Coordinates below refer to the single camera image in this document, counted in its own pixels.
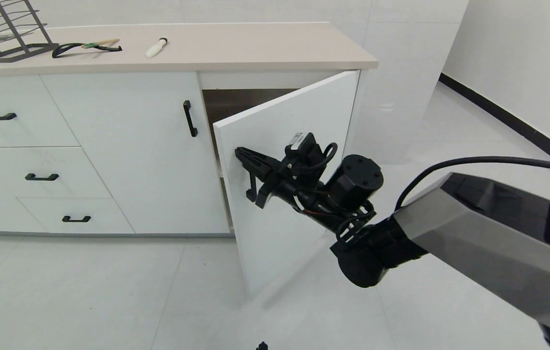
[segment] open cabinet door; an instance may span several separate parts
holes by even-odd
[[[358,71],[345,71],[214,124],[242,272],[250,295],[308,257],[326,230],[278,198],[272,198],[264,209],[249,201],[249,173],[234,151],[246,147],[282,160],[284,147],[295,133],[311,132],[323,149],[331,142],[339,146],[321,178],[326,182],[342,160],[358,79]]]

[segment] drawer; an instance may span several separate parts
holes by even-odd
[[[0,180],[14,197],[111,197],[80,147],[0,148]]]
[[[50,233],[134,233],[111,198],[19,198]]]
[[[9,113],[15,117],[9,119]],[[0,78],[0,117],[5,116],[0,147],[79,146],[38,75]]]

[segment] white wall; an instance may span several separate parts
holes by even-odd
[[[417,128],[468,0],[31,0],[49,27],[329,21],[379,59],[349,153],[398,163]]]
[[[550,0],[471,0],[444,73],[550,138]]]

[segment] dish rack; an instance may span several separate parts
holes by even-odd
[[[0,63],[17,62],[22,59],[39,55],[54,50],[59,44],[52,42],[46,33],[44,26],[48,23],[40,22],[37,17],[39,10],[33,9],[29,0],[0,0],[0,42],[15,40],[20,44],[19,47],[2,51],[0,49]],[[46,42],[36,44],[26,44],[24,36],[33,31],[40,30]],[[5,37],[5,33],[11,31],[11,35]]]

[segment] beige countertop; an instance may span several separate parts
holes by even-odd
[[[374,69],[378,61],[329,23],[148,24],[48,29],[53,42],[119,38],[122,52],[71,49],[0,64],[0,76],[111,71],[248,71]],[[155,57],[147,49],[169,43]],[[35,32],[26,43],[44,42]],[[1,49],[17,46],[3,42]]]

